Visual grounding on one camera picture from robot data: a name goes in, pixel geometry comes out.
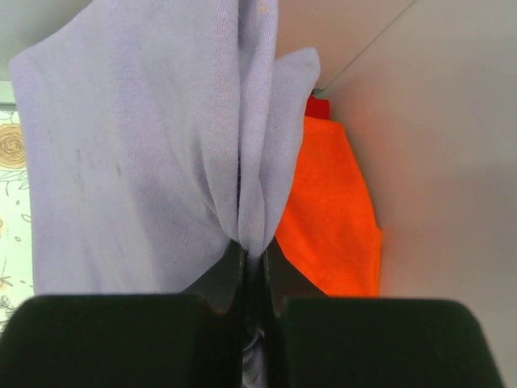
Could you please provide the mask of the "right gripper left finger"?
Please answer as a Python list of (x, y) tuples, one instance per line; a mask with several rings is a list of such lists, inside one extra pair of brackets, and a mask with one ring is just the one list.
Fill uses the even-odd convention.
[(181, 293), (46, 295), (1, 338), (4, 387), (239, 387), (242, 279), (235, 242)]

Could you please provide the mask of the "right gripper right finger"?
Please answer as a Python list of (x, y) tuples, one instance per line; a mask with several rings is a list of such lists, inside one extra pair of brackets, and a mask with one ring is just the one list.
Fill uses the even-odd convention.
[(263, 255), (270, 387), (501, 387), (479, 322), (450, 300), (329, 297)]

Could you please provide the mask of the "purple t shirt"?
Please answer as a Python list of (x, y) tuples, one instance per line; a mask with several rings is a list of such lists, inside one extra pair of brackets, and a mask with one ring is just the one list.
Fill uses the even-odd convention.
[(181, 293), (245, 252), (242, 384), (264, 387), (256, 280), (292, 188), (317, 51), (275, 1), (94, 1), (10, 63), (34, 297)]

